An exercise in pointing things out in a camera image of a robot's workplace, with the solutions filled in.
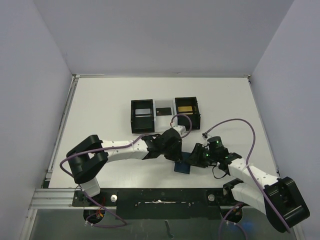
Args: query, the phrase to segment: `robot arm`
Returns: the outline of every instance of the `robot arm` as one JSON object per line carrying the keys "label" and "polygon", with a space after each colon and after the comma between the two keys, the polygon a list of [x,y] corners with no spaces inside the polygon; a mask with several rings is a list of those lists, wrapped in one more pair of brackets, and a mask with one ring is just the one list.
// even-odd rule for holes
{"label": "robot arm", "polygon": [[[100,193],[96,175],[107,161],[147,160],[164,155],[168,160],[182,162],[182,135],[185,131],[184,126],[175,126],[163,134],[144,135],[134,141],[105,141],[100,140],[97,135],[91,135],[67,154],[67,157],[71,157],[77,153],[95,150],[93,157],[82,154],[68,161],[74,181],[93,197]],[[220,137],[209,138],[206,144],[196,143],[185,162],[201,168],[219,163],[219,169],[235,177],[223,185],[224,198],[240,201],[258,209],[266,214],[272,226],[279,232],[286,230],[249,174],[245,159],[237,153],[229,153]],[[281,179],[254,166],[250,169],[289,227],[310,216],[309,209],[291,178]]]}

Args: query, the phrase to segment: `dark blue block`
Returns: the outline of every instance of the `dark blue block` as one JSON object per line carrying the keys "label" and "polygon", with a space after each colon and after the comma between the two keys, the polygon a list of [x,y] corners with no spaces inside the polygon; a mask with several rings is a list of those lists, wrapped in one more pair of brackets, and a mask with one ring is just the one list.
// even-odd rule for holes
{"label": "dark blue block", "polygon": [[[183,161],[185,161],[189,156],[190,152],[182,152]],[[190,174],[190,165],[186,162],[175,162],[174,171],[182,174]]]}

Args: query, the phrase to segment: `screw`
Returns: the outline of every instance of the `screw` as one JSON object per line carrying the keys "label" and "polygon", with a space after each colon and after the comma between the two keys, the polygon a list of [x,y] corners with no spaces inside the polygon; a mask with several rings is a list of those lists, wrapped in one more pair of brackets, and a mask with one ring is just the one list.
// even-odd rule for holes
{"label": "screw", "polygon": [[115,195],[115,194],[113,194],[111,197],[110,197],[110,200],[111,200],[111,202],[116,202],[117,201],[117,199],[118,199],[118,197],[117,197],[117,195]]}
{"label": "screw", "polygon": [[210,195],[208,196],[208,199],[209,199],[210,202],[213,202],[213,201],[215,200],[215,195],[210,194]]}

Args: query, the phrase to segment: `white wall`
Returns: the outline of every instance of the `white wall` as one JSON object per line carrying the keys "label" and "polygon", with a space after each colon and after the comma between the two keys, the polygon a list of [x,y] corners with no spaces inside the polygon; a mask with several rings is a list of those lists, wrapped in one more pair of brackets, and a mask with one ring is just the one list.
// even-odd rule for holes
{"label": "white wall", "polygon": [[71,73],[32,0],[0,2],[0,239],[19,238]]}
{"label": "white wall", "polygon": [[243,77],[293,0],[34,0],[74,74]]}
{"label": "white wall", "polygon": [[295,0],[252,75],[252,88],[282,176],[298,185],[320,237],[320,1]]}

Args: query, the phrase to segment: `white table surface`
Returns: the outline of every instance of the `white table surface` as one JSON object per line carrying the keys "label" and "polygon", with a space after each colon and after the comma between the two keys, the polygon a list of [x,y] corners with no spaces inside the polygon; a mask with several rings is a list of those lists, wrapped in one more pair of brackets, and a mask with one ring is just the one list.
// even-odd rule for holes
{"label": "white table surface", "polygon": [[[73,179],[59,163],[66,153],[92,134],[110,141],[131,140],[131,100],[197,97],[201,129],[183,139],[182,150],[191,152],[202,143],[202,134],[231,118],[249,121],[256,132],[250,162],[275,175],[276,168],[246,78],[80,78],[54,162],[50,188],[75,188]],[[225,123],[211,133],[221,136],[230,152],[246,158],[252,132],[244,122]],[[216,175],[223,172],[215,169]],[[127,159],[107,163],[97,175],[101,188],[220,188],[233,178],[214,179],[212,168],[191,167],[190,174],[174,172],[174,162],[157,159]]]}

